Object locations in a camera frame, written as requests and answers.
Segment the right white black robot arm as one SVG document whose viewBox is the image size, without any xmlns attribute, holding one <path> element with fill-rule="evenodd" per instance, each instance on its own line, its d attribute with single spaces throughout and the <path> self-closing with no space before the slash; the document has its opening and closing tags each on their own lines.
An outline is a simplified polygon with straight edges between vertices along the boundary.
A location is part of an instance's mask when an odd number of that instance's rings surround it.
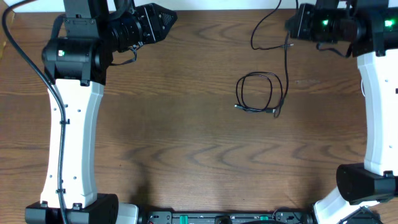
<svg viewBox="0 0 398 224">
<path fill-rule="evenodd" d="M 388 1 L 299 4 L 285 23 L 290 37 L 322 44 L 347 42 L 357 59 L 366 107 L 364 161 L 342 164 L 336 187 L 315 202 L 307 223 L 379 223 L 370 208 L 397 197 L 397 8 Z"/>
</svg>

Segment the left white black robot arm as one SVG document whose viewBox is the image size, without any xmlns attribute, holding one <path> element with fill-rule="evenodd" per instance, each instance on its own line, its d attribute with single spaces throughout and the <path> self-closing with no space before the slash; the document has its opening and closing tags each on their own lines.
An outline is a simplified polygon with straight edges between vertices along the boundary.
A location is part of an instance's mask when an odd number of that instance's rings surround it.
<svg viewBox="0 0 398 224">
<path fill-rule="evenodd" d="M 42 51 L 49 78 L 49 165 L 27 223 L 145 223 L 136 205 L 101 194 L 95 181 L 96 121 L 115 52 L 137 52 L 164 40 L 177 13 L 158 4 L 65 0 Z"/>
</svg>

